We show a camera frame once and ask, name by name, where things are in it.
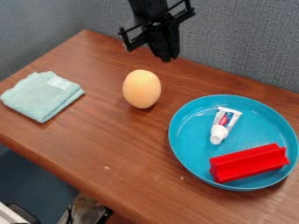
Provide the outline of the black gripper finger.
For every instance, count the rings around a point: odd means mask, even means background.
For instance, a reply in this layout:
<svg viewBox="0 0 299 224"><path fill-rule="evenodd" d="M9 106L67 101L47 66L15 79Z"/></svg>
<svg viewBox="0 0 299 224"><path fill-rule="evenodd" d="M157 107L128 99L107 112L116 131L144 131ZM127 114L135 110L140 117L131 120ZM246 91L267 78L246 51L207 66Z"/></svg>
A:
<svg viewBox="0 0 299 224"><path fill-rule="evenodd" d="M180 53L180 33L179 24L175 20L168 22L165 28L165 37L168 42L168 60L176 59Z"/></svg>
<svg viewBox="0 0 299 224"><path fill-rule="evenodd" d="M171 61L171 54L168 51L168 44L164 39L164 32L161 29L155 27L148 27L148 41L147 44L152 50L152 53L156 57L161 59L163 62Z"/></svg>

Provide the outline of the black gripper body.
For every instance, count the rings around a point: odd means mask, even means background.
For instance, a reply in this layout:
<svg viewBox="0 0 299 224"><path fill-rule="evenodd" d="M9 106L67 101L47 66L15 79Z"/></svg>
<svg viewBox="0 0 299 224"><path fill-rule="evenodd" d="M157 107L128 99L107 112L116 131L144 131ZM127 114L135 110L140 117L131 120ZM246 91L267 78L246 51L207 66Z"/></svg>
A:
<svg viewBox="0 0 299 224"><path fill-rule="evenodd" d="M125 49L132 52L139 46L147 44L148 27L163 30L164 39L168 22L175 20L177 24L195 15L191 0L179 0L168 6L167 0L128 0L133 17L129 26L119 28L119 35L124 40Z"/></svg>

